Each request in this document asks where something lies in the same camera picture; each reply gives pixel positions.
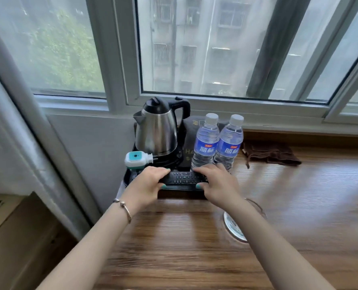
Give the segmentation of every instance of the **hand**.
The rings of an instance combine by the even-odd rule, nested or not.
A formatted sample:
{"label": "hand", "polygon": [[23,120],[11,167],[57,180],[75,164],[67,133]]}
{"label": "hand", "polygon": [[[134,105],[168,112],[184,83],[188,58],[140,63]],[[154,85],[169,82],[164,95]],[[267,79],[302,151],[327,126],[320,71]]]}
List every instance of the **hand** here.
{"label": "hand", "polygon": [[226,211],[231,202],[240,198],[238,180],[227,172],[221,163],[209,164],[193,170],[207,177],[208,183],[198,183],[197,186],[205,191],[205,197],[213,205]]}
{"label": "hand", "polygon": [[132,216],[157,199],[157,192],[164,186],[159,180],[169,172],[170,169],[148,166],[133,179],[120,198]]}

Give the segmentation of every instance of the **kettle handle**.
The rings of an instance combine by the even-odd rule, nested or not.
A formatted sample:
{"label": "kettle handle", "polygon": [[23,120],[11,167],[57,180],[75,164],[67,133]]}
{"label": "kettle handle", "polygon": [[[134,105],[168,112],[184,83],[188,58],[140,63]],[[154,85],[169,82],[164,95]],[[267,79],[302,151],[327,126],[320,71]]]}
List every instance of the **kettle handle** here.
{"label": "kettle handle", "polygon": [[190,117],[191,107],[190,102],[184,98],[175,97],[174,100],[168,102],[170,108],[174,111],[179,108],[183,108],[182,112],[182,121],[178,128],[177,136],[178,136],[178,145],[183,146],[184,138],[186,137],[186,128],[184,127],[183,119]]}

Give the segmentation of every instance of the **kettle lid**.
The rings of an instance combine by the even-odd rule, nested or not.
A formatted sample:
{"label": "kettle lid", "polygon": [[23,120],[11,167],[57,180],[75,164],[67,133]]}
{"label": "kettle lid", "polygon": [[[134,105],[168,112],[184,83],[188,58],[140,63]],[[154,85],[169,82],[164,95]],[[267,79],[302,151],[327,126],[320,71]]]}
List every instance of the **kettle lid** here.
{"label": "kettle lid", "polygon": [[171,110],[168,102],[159,97],[150,98],[144,104],[143,109],[152,114],[164,114]]}

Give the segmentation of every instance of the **blue bottle label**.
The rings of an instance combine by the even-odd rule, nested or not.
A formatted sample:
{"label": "blue bottle label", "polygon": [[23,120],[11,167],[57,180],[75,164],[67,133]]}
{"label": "blue bottle label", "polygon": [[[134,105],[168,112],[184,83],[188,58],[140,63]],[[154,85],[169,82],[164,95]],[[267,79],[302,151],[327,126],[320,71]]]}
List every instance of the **blue bottle label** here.
{"label": "blue bottle label", "polygon": [[220,139],[218,142],[218,147],[216,149],[222,156],[231,158],[237,155],[240,146],[241,144],[232,145]]}
{"label": "blue bottle label", "polygon": [[217,145],[218,142],[206,143],[196,138],[194,151],[196,151],[198,154],[202,156],[213,156],[215,154]]}

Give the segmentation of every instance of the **kettle spout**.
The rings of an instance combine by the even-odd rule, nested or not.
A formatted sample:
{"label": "kettle spout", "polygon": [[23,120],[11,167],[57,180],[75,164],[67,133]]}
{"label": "kettle spout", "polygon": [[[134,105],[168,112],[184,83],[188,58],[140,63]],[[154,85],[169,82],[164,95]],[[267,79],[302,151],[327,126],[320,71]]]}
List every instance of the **kettle spout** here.
{"label": "kettle spout", "polygon": [[133,119],[135,119],[137,124],[140,125],[145,120],[145,116],[142,114],[141,111],[138,111],[137,113],[133,114]]}

